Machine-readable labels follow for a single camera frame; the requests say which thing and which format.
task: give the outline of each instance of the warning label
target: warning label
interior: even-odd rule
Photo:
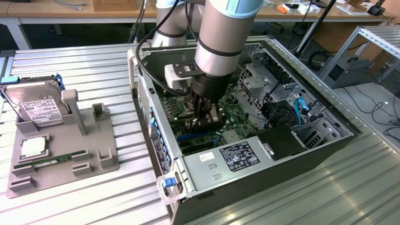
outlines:
[[[241,142],[220,149],[220,153],[222,154],[232,172],[236,172],[260,162],[248,142]]]
[[[52,98],[32,102],[22,102],[21,106],[33,123],[42,123],[61,119],[61,113]]]

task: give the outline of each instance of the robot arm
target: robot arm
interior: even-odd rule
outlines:
[[[157,1],[157,21],[165,18],[165,12],[174,3],[176,0]],[[198,23],[202,17],[196,55],[192,61],[176,62],[172,76],[176,80],[190,80],[189,94],[197,116],[193,133],[224,126],[225,121],[217,110],[218,99],[225,94],[261,5],[262,0],[205,0],[205,6],[190,5],[190,24]],[[180,0],[156,32],[152,46],[185,44],[185,32],[185,4]],[[170,80],[169,75],[165,74],[166,81]]]

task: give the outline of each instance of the desk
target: desk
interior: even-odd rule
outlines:
[[[5,0],[0,0],[0,17],[8,17],[6,15],[6,9],[10,2]]]
[[[68,0],[68,3],[82,3],[88,0]],[[57,23],[133,23],[138,11],[108,11],[93,12],[90,6],[82,6],[82,10],[74,10],[69,7],[60,6],[53,0],[33,0],[32,3],[9,4],[6,14],[9,16],[8,23],[10,34],[20,49],[30,49],[29,41],[25,38],[21,24],[57,24]],[[322,10],[318,14],[309,14],[305,18],[306,22],[313,22],[316,25]],[[257,14],[256,22],[301,22],[304,15],[300,13],[282,14],[273,8],[262,8]],[[394,18],[389,13],[385,13],[386,18]],[[329,11],[325,22],[382,22],[385,19],[381,16],[350,16],[336,7]],[[156,8],[148,3],[144,23],[156,22]]]

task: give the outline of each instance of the blue cable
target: blue cable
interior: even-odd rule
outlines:
[[[301,109],[305,109],[306,111],[309,111],[309,107],[308,105],[305,104],[305,101],[301,97],[296,98],[294,100],[294,112],[296,112],[296,115],[297,115],[297,119],[298,119],[298,126],[301,126],[301,116],[300,116],[300,112],[298,112],[298,102],[301,104]]]

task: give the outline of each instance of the black wire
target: black wire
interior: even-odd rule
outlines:
[[[189,20],[189,13],[188,13],[188,2],[185,2],[185,15],[186,15],[186,21],[188,21],[188,28],[189,28],[189,32],[194,38],[194,40],[197,41],[194,32],[193,32],[193,28],[192,28],[192,24],[190,24],[190,20]]]
[[[140,7],[140,12],[138,12],[138,15],[137,15],[137,19],[136,19],[136,22],[133,23],[132,28],[130,28],[130,35],[129,35],[129,38],[128,38],[128,44],[134,41],[134,38],[136,38],[136,35],[137,35],[138,24],[141,23],[142,17],[144,17],[144,11],[145,11],[145,0],[142,0],[141,7]]]
[[[348,51],[349,50],[353,50],[354,48],[358,48],[362,44],[365,44],[366,42],[362,42],[361,44],[358,44],[357,46],[354,46],[354,47],[352,47],[352,48],[349,48],[348,49]],[[309,64],[309,67],[313,69],[313,70],[320,70],[321,69],[321,66],[317,66],[317,65],[314,65],[313,64],[313,57],[316,57],[317,55],[321,55],[321,56],[324,56],[324,58],[325,58],[325,61],[328,60],[328,58],[330,57],[329,55],[328,55],[328,53],[336,53],[336,52],[338,52],[338,50],[337,51],[333,51],[333,52],[328,52],[328,51],[316,51],[316,52],[313,52],[312,54],[310,54],[310,56],[309,56],[309,58],[308,58],[308,64]]]
[[[260,120],[262,120],[264,118],[261,118],[261,117],[258,117],[258,116],[256,116],[256,115],[253,115],[253,114],[250,114],[250,113],[246,113],[249,116],[252,116],[252,117],[254,117],[254,118],[257,118],[257,119],[260,119]]]
[[[290,116],[292,116],[292,118],[293,118],[296,121],[298,120],[298,118],[297,118],[294,112],[293,112],[288,107],[280,106],[278,109],[284,109],[285,111],[288,111],[289,114],[290,114]]]
[[[374,100],[373,100],[373,98],[370,98],[370,96],[368,96],[360,89],[358,89],[358,87],[357,86],[354,86],[354,88],[358,90],[358,92],[364,95],[364,96],[366,96],[370,100],[372,100],[372,102],[377,105],[377,103],[374,102]],[[394,118],[398,118],[398,117],[396,117],[396,116],[393,116],[392,114],[389,114],[384,109],[381,109],[389,116],[392,116],[392,117],[394,117]]]
[[[168,87],[165,84],[162,84],[162,82],[150,74],[150,72],[148,71],[148,69],[145,68],[144,64],[142,64],[142,61],[141,61],[141,58],[140,58],[140,49],[141,49],[141,46],[144,44],[144,42],[146,41],[146,39],[150,37],[150,35],[157,31],[157,29],[162,26],[162,24],[165,23],[165,21],[168,20],[176,6],[177,6],[177,3],[178,3],[180,0],[176,0],[174,3],[173,3],[173,6],[169,10],[169,12],[166,13],[164,19],[161,20],[161,22],[158,23],[158,25],[150,30],[150,32],[144,36],[144,38],[140,40],[140,42],[137,43],[137,46],[136,46],[136,51],[134,51],[134,54],[136,54],[136,59],[137,59],[137,63],[138,63],[138,67],[144,70],[144,72],[146,73],[146,75],[150,77],[152,81],[165,90],[168,91],[169,93],[174,94],[174,95],[178,95],[178,96],[186,96],[188,95],[188,92],[181,92],[181,91],[177,91],[174,89],[172,89],[170,87]]]
[[[388,129],[385,129],[385,130],[382,131],[382,135],[385,135],[385,136],[393,138],[397,142],[400,142],[400,138],[389,134],[389,131],[390,131],[390,130],[400,128],[400,118],[398,118],[398,116],[397,116],[397,111],[396,111],[396,107],[394,107],[394,99],[396,99],[396,96],[393,96],[393,110],[394,110],[394,114],[396,114],[396,117],[394,117],[396,119],[394,119],[394,120],[389,120],[388,123],[381,123],[381,122],[376,121],[374,116],[373,116],[373,113],[374,113],[378,109],[381,109],[388,115],[390,115],[390,114],[381,108],[382,105],[384,105],[384,103],[382,103],[382,102],[376,103],[374,100],[373,100],[364,92],[361,92],[360,89],[357,88],[357,90],[361,92],[361,94],[364,94],[364,95],[373,101],[373,103],[374,103],[374,107],[373,107],[373,109],[372,109],[370,112],[362,111],[362,110],[360,109],[360,106],[358,106],[358,104],[357,104],[354,98],[352,97],[350,93],[348,92],[348,90],[346,90],[345,88],[344,88],[344,90],[346,91],[346,93],[348,93],[348,95],[349,95],[352,101],[354,102],[356,107],[358,108],[358,110],[360,110],[362,113],[370,113],[370,115],[372,115],[372,120],[373,120],[377,124],[381,124],[381,125],[385,125],[385,126],[393,126],[393,127],[389,127]]]
[[[269,95],[273,93],[273,91],[277,89],[278,85],[280,85],[280,83],[276,82],[276,85],[273,86],[273,88],[270,89],[270,91],[264,96],[262,103],[265,102],[265,99],[269,97]]]
[[[308,9],[306,9],[306,12],[305,12],[305,14],[304,14],[304,17],[302,17],[302,20],[301,20],[301,23],[300,23],[300,27],[301,27],[301,25],[302,25],[302,23],[304,23],[304,20],[305,20],[305,17],[306,17],[306,14],[308,14],[308,11],[309,11],[309,9],[310,9],[310,5],[312,5],[312,1],[309,1],[309,5],[308,5]],[[294,37],[296,37],[296,32],[293,32],[294,34],[292,35],[292,39],[290,39],[290,41],[289,41],[289,46],[288,46],[288,49],[290,49],[290,45],[292,45],[292,42],[293,42],[293,39],[294,39]]]

